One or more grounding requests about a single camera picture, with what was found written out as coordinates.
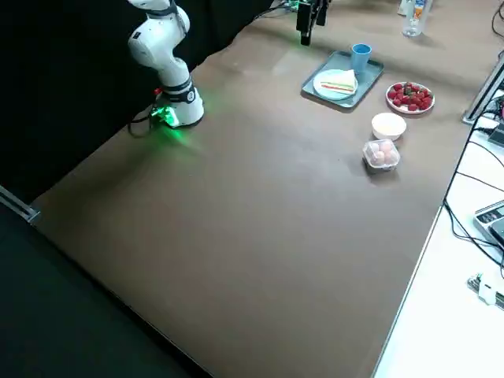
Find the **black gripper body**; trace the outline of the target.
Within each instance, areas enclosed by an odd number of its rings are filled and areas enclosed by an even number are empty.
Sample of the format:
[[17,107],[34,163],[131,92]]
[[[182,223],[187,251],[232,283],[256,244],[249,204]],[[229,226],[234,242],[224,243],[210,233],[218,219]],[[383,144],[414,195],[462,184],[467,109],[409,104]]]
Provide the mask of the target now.
[[307,33],[312,23],[312,15],[315,9],[315,1],[298,1],[296,30]]

